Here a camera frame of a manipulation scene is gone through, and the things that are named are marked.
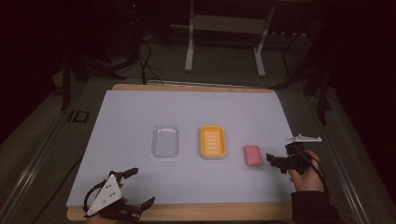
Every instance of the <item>yellow tray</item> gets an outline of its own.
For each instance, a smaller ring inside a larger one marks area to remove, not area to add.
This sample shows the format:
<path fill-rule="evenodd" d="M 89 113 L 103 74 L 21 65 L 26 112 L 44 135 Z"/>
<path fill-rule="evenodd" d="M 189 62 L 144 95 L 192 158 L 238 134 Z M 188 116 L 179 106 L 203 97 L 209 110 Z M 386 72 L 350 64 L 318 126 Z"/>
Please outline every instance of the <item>yellow tray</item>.
<path fill-rule="evenodd" d="M 220 126 L 201 127 L 201 157 L 221 159 L 227 155 L 224 129 Z"/>

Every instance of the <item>person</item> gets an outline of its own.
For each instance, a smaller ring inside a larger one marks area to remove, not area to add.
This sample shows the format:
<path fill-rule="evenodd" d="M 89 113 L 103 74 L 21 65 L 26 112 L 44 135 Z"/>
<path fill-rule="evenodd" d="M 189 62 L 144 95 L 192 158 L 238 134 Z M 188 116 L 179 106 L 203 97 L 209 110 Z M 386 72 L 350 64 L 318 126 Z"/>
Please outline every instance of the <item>person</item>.
<path fill-rule="evenodd" d="M 318 169 L 318 155 L 306 150 L 311 156 L 313 165 Z M 291 194 L 292 219 L 298 224 L 338 224 L 345 223 L 338 215 L 334 206 L 330 205 L 329 197 L 325 192 L 316 171 L 310 167 L 303 175 L 295 170 L 288 170 L 296 192 Z"/>

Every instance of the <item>black sleeve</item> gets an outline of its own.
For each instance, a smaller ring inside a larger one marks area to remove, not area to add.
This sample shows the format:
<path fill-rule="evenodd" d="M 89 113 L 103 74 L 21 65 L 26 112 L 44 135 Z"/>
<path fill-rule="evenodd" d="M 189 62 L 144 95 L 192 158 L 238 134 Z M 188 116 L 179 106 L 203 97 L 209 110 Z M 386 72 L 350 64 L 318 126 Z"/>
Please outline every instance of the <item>black sleeve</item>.
<path fill-rule="evenodd" d="M 292 218 L 298 224 L 344 223 L 326 194 L 320 191 L 300 191 L 291 194 Z"/>

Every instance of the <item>clear plastic tray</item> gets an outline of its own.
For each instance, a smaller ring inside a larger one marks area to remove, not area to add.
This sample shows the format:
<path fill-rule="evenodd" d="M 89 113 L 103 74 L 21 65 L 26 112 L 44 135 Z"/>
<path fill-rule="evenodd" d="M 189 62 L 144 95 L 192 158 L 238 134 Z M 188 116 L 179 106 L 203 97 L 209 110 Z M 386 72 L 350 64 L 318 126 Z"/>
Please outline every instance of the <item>clear plastic tray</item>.
<path fill-rule="evenodd" d="M 179 137 L 176 125 L 154 127 L 151 153 L 156 158 L 174 158 L 178 153 Z"/>
<path fill-rule="evenodd" d="M 222 159 L 227 155 L 224 129 L 220 126 L 201 127 L 201 157 Z"/>

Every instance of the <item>pink soap bar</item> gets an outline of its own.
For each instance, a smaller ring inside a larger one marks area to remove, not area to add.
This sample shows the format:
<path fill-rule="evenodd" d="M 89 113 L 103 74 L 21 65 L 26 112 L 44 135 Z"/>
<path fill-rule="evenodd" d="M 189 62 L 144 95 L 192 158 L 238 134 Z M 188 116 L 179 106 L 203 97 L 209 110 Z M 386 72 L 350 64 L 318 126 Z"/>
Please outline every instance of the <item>pink soap bar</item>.
<path fill-rule="evenodd" d="M 261 166 L 262 165 L 262 154 L 258 146 L 245 146 L 245 160 L 247 166 Z"/>

